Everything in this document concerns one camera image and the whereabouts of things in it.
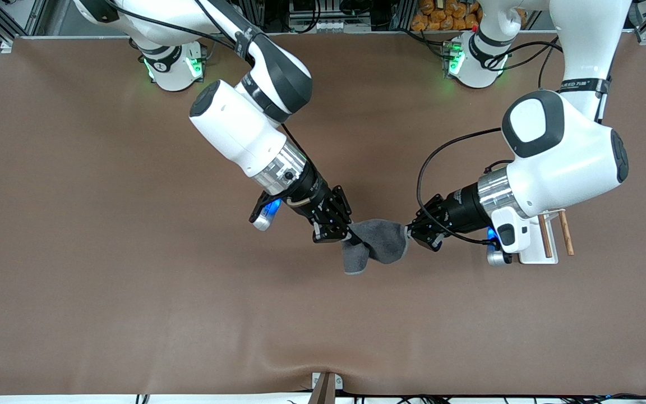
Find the grey and purple towel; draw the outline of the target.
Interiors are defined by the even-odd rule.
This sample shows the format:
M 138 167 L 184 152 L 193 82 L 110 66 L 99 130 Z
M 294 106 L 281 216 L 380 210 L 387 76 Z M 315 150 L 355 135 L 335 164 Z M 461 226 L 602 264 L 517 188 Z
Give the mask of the grey and purple towel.
M 341 243 L 345 274 L 363 273 L 370 259 L 392 264 L 405 257 L 409 246 L 405 225 L 382 218 L 371 218 L 362 223 L 362 238 L 366 245 L 346 246 Z

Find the white rack with wooden rods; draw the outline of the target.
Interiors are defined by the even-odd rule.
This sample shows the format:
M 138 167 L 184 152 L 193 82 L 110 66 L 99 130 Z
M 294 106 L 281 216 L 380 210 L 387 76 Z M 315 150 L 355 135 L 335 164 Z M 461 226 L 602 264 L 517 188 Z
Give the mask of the white rack with wooden rods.
M 519 261 L 522 264 L 558 264 L 559 255 L 556 246 L 553 225 L 559 221 L 565 250 L 568 256 L 574 256 L 574 245 L 565 209 L 551 210 L 528 220 L 530 228 L 530 246 L 521 251 Z

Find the white terminal block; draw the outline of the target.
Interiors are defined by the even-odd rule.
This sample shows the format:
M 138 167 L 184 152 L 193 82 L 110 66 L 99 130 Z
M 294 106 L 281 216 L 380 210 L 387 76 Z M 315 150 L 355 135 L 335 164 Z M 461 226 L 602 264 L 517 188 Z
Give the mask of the white terminal block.
M 356 33 L 369 33 L 372 31 L 370 22 L 364 20 L 344 20 L 344 19 L 323 19 L 321 18 L 315 26 L 312 26 L 313 18 L 306 16 L 302 19 L 287 18 L 287 26 L 289 26 L 296 33 L 309 33 L 309 34 L 356 34 Z

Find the bag of orange snacks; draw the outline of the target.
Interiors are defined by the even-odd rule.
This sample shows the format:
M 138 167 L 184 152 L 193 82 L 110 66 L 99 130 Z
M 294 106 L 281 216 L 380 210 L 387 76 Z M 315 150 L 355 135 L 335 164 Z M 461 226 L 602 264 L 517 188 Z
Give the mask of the bag of orange snacks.
M 475 30 L 483 16 L 477 0 L 417 0 L 412 31 Z

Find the brown table cover mat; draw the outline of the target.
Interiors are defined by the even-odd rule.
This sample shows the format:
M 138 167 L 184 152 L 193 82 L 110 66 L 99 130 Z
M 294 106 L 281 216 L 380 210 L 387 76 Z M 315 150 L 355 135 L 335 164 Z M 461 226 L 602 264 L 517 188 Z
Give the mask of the brown table cover mat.
M 567 213 L 576 254 L 492 268 L 446 240 L 344 274 L 148 82 L 125 39 L 0 55 L 0 394 L 646 396 L 646 46 L 625 35 L 605 125 L 630 175 Z

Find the silver metal bracket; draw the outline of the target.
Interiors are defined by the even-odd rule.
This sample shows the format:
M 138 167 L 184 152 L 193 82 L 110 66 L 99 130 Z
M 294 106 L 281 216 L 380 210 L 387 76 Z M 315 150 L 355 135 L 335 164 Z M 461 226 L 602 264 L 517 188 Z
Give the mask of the silver metal bracket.
M 342 391 L 344 388 L 343 378 L 335 373 L 312 373 L 312 386 L 310 389 L 315 389 L 319 381 L 327 380 L 329 384 L 333 384 L 336 391 Z

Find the brown post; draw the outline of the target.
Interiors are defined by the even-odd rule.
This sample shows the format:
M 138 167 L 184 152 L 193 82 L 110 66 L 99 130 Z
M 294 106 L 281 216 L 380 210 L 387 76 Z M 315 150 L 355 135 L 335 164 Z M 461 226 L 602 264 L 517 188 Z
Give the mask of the brown post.
M 308 404 L 335 404 L 338 379 L 338 375 L 334 373 L 313 373 L 312 394 Z

